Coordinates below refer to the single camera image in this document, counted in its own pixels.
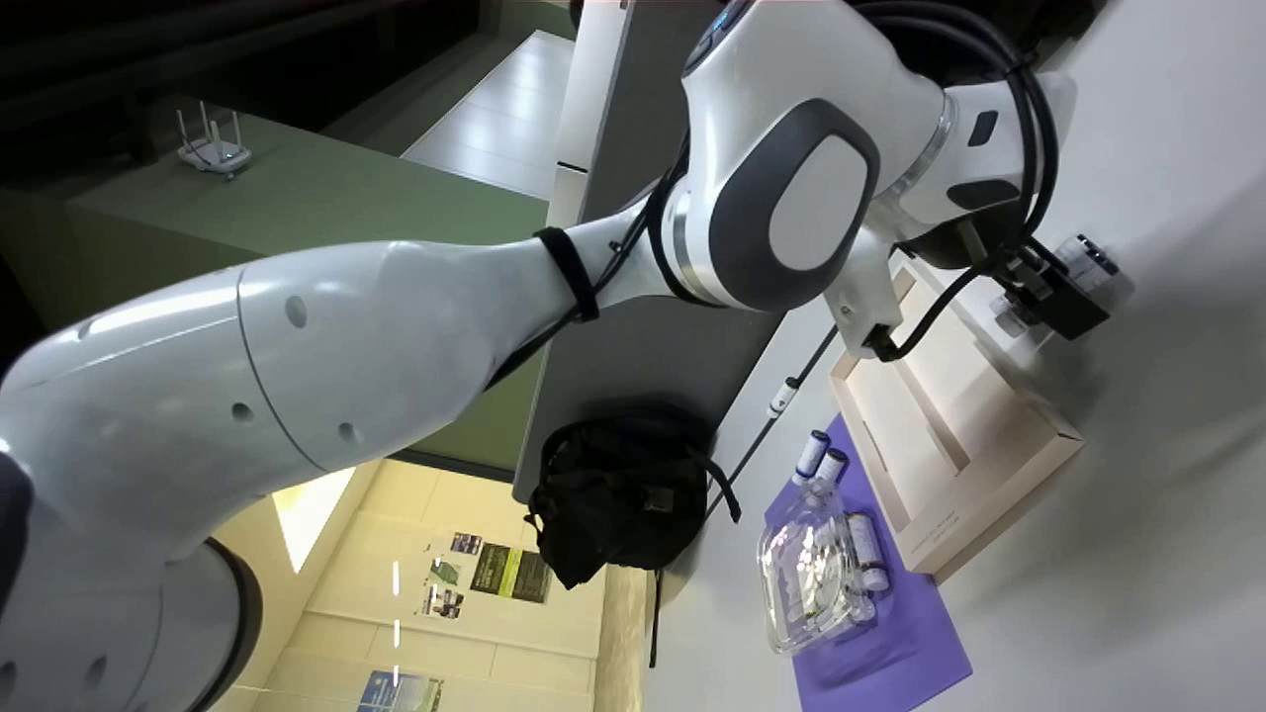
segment purple mat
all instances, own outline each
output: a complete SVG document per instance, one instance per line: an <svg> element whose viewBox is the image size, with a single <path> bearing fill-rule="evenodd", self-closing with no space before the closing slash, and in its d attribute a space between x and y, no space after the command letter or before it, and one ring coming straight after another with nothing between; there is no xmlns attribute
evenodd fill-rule
<svg viewBox="0 0 1266 712"><path fill-rule="evenodd" d="M795 658L802 712L911 712L972 673L944 614L937 585L911 572L884 526L857 451L843 424L830 424L830 441L848 451L850 472L839 482L848 511L868 511L879 528L896 590L879 601L879 619L850 627L839 639L813 646ZM795 515L795 486L765 511L781 526Z"/></svg>

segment black object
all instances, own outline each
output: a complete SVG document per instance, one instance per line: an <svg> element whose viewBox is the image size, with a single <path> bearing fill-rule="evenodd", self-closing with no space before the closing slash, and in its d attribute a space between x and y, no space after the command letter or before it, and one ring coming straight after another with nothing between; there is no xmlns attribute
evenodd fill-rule
<svg viewBox="0 0 1266 712"><path fill-rule="evenodd" d="M996 112L980 112L964 146L984 146L992 139L992 127L996 127Z"/></svg>
<svg viewBox="0 0 1266 712"><path fill-rule="evenodd" d="M604 561L665 569L707 518L707 477L741 503L711 454L711 427L674 404L604 408L546 439L525 520L565 590Z"/></svg>
<svg viewBox="0 0 1266 712"><path fill-rule="evenodd" d="M972 276L992 276L1033 324L1049 324L1063 340L1104 324L1107 311L1068 276L1068 263L1033 238L1061 174L1058 120L1033 76L1033 50L1021 50L1009 33L960 2L857 0L855 9L896 38L906 68L937 81L954 81L960 76L992 76L1009 81L1026 139L1021 191L1000 182L954 187L944 199L980 215L937 224L933 233L901 245L913 257L964 274L918 320L906 342L896 342L889 328L876 328L868 342L884 360L901 360ZM996 120L979 120L971 146L988 141L988 122Z"/></svg>
<svg viewBox="0 0 1266 712"><path fill-rule="evenodd" d="M868 337L871 352L876 352L884 365L906 360L906 354L922 342L922 337L941 320L941 311L950 307L950 300L954 300L964 283L972 283L979 276L980 276L980 269L959 274L959 282L922 311L922 320L913 324L913 331L911 331L901 342L896 342L896 331L889 331L885 324L879 324L879 328Z"/></svg>
<svg viewBox="0 0 1266 712"><path fill-rule="evenodd" d="M857 150L857 159L868 160L868 191L850 224L839 233L835 254L814 269L789 269L770 247L770 218L790 178L826 139L839 139L850 150ZM726 287L749 307L765 311L789 311L821 298L839 276L848 247L855 245L855 233L876 193L876 178L879 146L855 120L848 120L839 105L822 97L790 105L753 146L753 155L733 171L733 178L716 193L707 245L711 269L726 282Z"/></svg>
<svg viewBox="0 0 1266 712"><path fill-rule="evenodd" d="M213 536L205 536L205 547L211 547L211 552L218 552L228 564L228 572L239 581L239 638L235 638L235 650L228 650L220 673L205 685L205 693L195 698L195 709L211 709L235 687L235 679L248 664L248 652L265 627L265 590L255 578L248 561L242 561L228 547L220 547Z"/></svg>
<svg viewBox="0 0 1266 712"><path fill-rule="evenodd" d="M596 320L596 292L594 292L594 283L588 283L586 262L582 262L577 245L569 240L569 233L557 230L557 224L544 224L544 230L537 230L537 240L544 240L546 254L553 257L565 287L577 298L582 320Z"/></svg>
<svg viewBox="0 0 1266 712"><path fill-rule="evenodd" d="M822 331L821 346L809 354L809 365L802 365L795 374L784 381L790 390L799 390L802 381L821 369L821 360L826 354L826 346L830 346L835 337L839 337L839 324L830 324L830 328ZM765 420L765 427L761 427L755 439L749 441L745 460L741 460L736 472L726 477L730 486L741 482L741 474L749 472L753 454L765 447L768 432L776 432L781 420L784 420L784 412L770 408L768 420ZM650 667L660 664L660 601L665 601L665 572L658 572L658 590L653 590L650 659L646 659Z"/></svg>
<svg viewBox="0 0 1266 712"><path fill-rule="evenodd" d="M1026 50L1026 60L1035 62L1035 60L1049 60L1061 42L1079 38L1095 22L1107 0L937 0L937 2L988 18L1009 42ZM954 62L944 46L918 46L918 60Z"/></svg>
<svg viewBox="0 0 1266 712"><path fill-rule="evenodd" d="M604 262L604 269L594 282L594 298L627 269L631 254L637 247L642 233L653 233L653 224L665 218L665 201L674 193L674 187L681 182L687 160L687 141L681 141L677 160L665 178L653 182L642 215L632 218L632 224L627 230L627 238L612 245L612 257ZM520 342L497 371L487 381L487 386L501 382L511 371L520 371L533 352L544 352L565 324L575 324L582 317L582 303L565 307L553 324L546 324L544 331L533 331L525 342Z"/></svg>
<svg viewBox="0 0 1266 712"><path fill-rule="evenodd" d="M0 451L0 618L28 552L31 482L19 461Z"/></svg>

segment robotic arm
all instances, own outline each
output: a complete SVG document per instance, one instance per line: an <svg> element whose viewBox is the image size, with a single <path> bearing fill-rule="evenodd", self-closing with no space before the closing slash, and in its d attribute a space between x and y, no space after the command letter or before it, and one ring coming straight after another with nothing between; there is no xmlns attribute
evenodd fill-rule
<svg viewBox="0 0 1266 712"><path fill-rule="evenodd" d="M685 91L687 171L565 230L569 274L544 240L337 245L35 342L0 386L0 709L211 702L256 627L211 528L450 424L575 317L577 274L596 303L784 311L830 287L868 346L897 324L889 247L1026 178L1000 81L906 72L843 0L733 0Z"/></svg>

